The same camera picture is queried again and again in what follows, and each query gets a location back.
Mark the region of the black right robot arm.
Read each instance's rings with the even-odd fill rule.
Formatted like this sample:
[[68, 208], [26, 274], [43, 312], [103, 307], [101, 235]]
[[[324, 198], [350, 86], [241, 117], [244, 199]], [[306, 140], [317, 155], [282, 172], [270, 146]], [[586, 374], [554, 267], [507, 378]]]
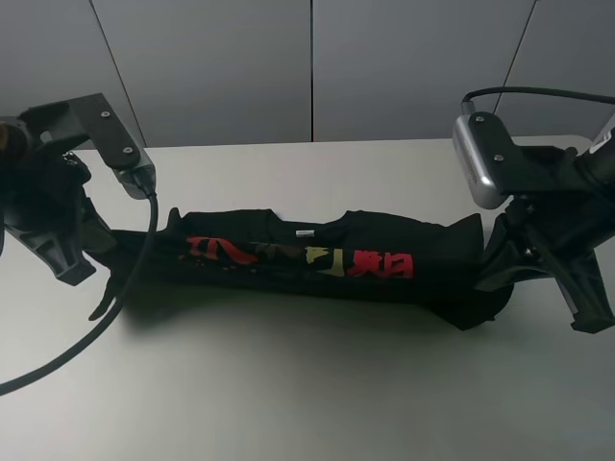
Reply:
[[494, 291], [553, 278], [572, 329], [614, 325], [595, 250], [614, 235], [614, 134], [587, 151], [518, 146], [495, 115], [479, 112], [469, 129], [497, 192], [510, 203], [495, 221], [477, 287]]

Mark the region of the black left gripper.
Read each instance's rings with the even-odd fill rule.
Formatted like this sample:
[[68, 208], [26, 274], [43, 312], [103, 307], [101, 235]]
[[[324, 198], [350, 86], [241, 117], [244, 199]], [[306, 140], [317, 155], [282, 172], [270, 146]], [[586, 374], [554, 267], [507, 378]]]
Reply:
[[115, 248], [111, 228], [85, 196], [89, 170], [73, 150], [45, 153], [43, 141], [1, 140], [1, 224], [54, 277], [77, 286], [96, 269], [87, 253]]

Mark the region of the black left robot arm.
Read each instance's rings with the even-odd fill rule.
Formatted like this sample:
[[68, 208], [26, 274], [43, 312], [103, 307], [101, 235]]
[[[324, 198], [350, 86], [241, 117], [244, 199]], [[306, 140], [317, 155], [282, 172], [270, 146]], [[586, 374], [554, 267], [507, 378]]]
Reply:
[[102, 223], [84, 189], [91, 174], [72, 153], [84, 141], [44, 140], [17, 117], [1, 119], [1, 238], [12, 236], [70, 286], [95, 273], [84, 257], [85, 222]]

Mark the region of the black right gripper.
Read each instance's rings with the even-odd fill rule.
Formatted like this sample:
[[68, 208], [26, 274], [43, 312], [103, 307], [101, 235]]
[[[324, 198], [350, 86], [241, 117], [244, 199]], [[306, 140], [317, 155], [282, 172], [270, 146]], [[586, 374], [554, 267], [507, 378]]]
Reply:
[[553, 275], [572, 315], [571, 328], [601, 332], [614, 326], [594, 251], [542, 264], [536, 231], [547, 249], [580, 255], [614, 237], [614, 148], [582, 154], [554, 146], [507, 146], [499, 153], [499, 193], [511, 196], [483, 252], [476, 289], [493, 292]]

